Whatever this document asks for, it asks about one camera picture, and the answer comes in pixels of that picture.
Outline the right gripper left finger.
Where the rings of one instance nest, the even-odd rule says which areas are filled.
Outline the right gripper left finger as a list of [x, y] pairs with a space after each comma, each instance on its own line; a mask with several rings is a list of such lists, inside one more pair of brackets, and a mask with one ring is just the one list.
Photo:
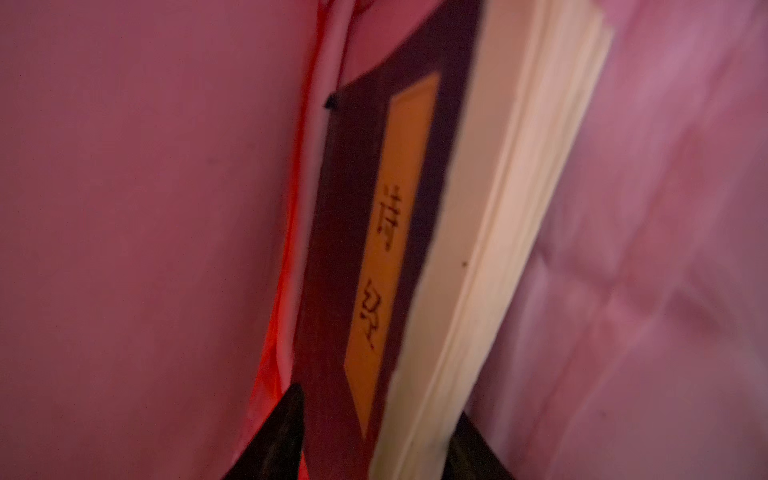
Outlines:
[[224, 480], [297, 480], [304, 440], [305, 396], [292, 384], [270, 412]]

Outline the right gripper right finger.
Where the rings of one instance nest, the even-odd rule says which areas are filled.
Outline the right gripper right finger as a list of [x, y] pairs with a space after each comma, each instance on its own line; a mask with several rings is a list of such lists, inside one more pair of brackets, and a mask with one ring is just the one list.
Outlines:
[[466, 413], [462, 413], [447, 451], [442, 480], [513, 480]]

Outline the blue book yellow label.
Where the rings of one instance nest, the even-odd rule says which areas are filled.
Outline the blue book yellow label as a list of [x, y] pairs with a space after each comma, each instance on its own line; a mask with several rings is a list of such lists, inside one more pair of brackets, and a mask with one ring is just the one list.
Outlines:
[[313, 479], [437, 479], [610, 49], [594, 1], [443, 1], [336, 91], [296, 322]]

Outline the pink student backpack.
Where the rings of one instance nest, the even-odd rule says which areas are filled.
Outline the pink student backpack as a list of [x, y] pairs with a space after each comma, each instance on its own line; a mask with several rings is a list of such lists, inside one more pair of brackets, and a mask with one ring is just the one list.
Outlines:
[[[1, 475], [217, 479], [289, 380], [324, 97], [431, 1], [1, 5]], [[520, 479], [767, 475], [767, 5], [614, 42], [468, 412]]]

